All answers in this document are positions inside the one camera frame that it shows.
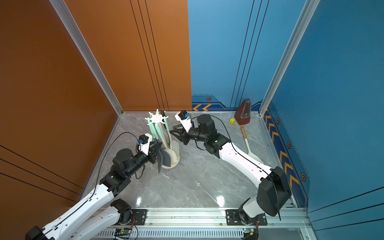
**gray marble surface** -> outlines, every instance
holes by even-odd
[[[203,113],[191,112],[192,117]],[[234,113],[210,113],[220,118],[232,142],[244,152],[248,152],[240,126],[229,120]],[[125,112],[120,117],[118,125],[112,135],[111,142],[122,132],[128,131],[139,137],[150,133],[146,118],[148,113]],[[167,113],[170,127],[179,124],[174,113]],[[215,126],[218,132],[227,136],[222,123],[216,118]],[[255,114],[251,122],[244,126],[252,152],[260,157],[264,164],[275,167],[276,164],[267,153],[266,144],[260,132],[260,126]],[[107,152],[100,171],[100,180],[109,172],[112,159],[117,151],[130,148],[135,152],[135,139],[130,134],[124,134],[113,144]],[[91,191],[96,183],[96,176],[90,179],[85,193]],[[146,163],[143,177],[131,178],[131,183],[117,196],[132,207],[239,207],[247,198],[257,195],[257,188],[239,170],[231,164],[218,159],[216,156],[196,148],[193,141],[188,145],[180,143],[180,162],[172,169],[162,169],[159,174],[157,164]]]

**black mounting plate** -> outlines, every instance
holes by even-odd
[[[146,209],[131,209],[132,212],[132,218],[128,222],[124,223],[116,223],[115,225],[132,225],[133,217],[135,217],[135,225],[136,226],[142,226],[145,224],[145,220],[147,218],[147,210]]]
[[[244,225],[239,217],[238,209],[227,209],[225,210],[225,217],[228,226],[246,226]],[[256,216],[259,226],[267,226],[268,222],[266,221],[266,216],[264,214],[259,214]]]

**black motor joint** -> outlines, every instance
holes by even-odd
[[[198,127],[194,126],[187,132],[184,127],[180,124],[173,127],[171,134],[174,135],[178,140],[187,145],[192,139],[193,141],[204,142],[204,146],[210,154],[214,154],[219,157],[218,151],[222,149],[222,146],[227,142],[231,142],[227,137],[218,133],[215,127],[215,122],[208,114],[202,114],[197,117]]]
[[[109,173],[100,180],[100,184],[107,186],[108,191],[112,191],[113,195],[117,196],[131,182],[131,176],[145,163],[156,163],[156,156],[161,144],[161,142],[152,144],[148,155],[142,152],[133,155],[131,149],[128,148],[119,150],[112,160],[113,165]]]

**orange chevron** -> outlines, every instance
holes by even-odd
[[[285,152],[280,151],[280,162],[283,162],[283,160],[282,160],[283,156],[288,157],[288,155]]]
[[[275,135],[276,135],[276,136],[279,136],[279,134],[278,134],[277,132],[272,132],[272,142],[273,142],[273,137],[274,137]]]
[[[271,127],[274,127],[274,124],[272,123],[269,124],[269,133],[271,133]]]
[[[290,184],[291,184],[291,187],[292,187],[292,180],[294,180],[297,184],[300,185],[299,181],[297,181],[296,178],[294,178],[292,175],[290,176]]]
[[[207,108],[211,106],[212,104],[208,104],[205,108],[203,108],[204,111],[208,111]]]
[[[201,104],[198,104],[196,107],[194,107],[192,109],[195,110],[195,111],[198,111],[197,108],[200,107],[200,106],[201,106]]]
[[[271,116],[265,116],[265,125],[267,125],[268,118],[271,118]]]
[[[287,162],[285,163],[285,167],[284,167],[284,170],[285,170],[285,174],[287,174],[287,167],[289,167],[290,169],[293,170],[293,167],[291,165],[289,165]]]

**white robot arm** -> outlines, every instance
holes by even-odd
[[[152,136],[141,135],[139,138],[140,152],[133,155],[130,149],[122,149],[113,159],[110,172],[83,199],[76,203],[63,215],[46,224],[43,228],[37,226],[29,230],[26,240],[88,240],[94,237],[100,229],[109,227],[117,222],[131,221],[132,211],[129,204],[118,199],[111,203],[98,216],[84,223],[100,207],[116,197],[130,182],[130,177],[145,163],[156,162],[161,143],[150,146]]]
[[[264,212],[271,216],[280,212],[292,194],[284,170],[280,167],[272,169],[241,151],[230,139],[217,132],[209,114],[197,117],[198,127],[194,127],[186,111],[178,112],[175,117],[182,124],[173,127],[170,131],[172,135],[184,145],[191,139],[204,142],[210,154],[232,164],[259,188],[257,197],[246,200],[239,208],[240,219],[244,224],[254,223],[255,217]]]
[[[234,145],[230,139],[217,133],[210,115],[203,114],[197,118],[199,127],[194,127],[190,115],[179,112],[177,119],[182,123],[171,130],[185,145],[189,140],[204,142],[207,151],[220,159],[229,162],[244,173],[258,188],[257,197],[246,200],[239,208],[239,217],[246,225],[254,224],[257,215],[264,212],[275,216],[283,204],[290,198],[291,189],[284,171],[276,167],[264,165],[248,156]],[[122,149],[113,159],[113,166],[100,183],[75,206],[46,224],[43,228],[33,227],[26,234],[26,240],[89,240],[100,229],[116,222],[131,220],[131,207],[121,199],[112,202],[98,216],[85,222],[101,206],[110,202],[131,181],[130,177],[146,162],[155,163],[156,156],[162,143],[152,145],[152,136],[140,136],[140,150],[133,156],[130,149]]]

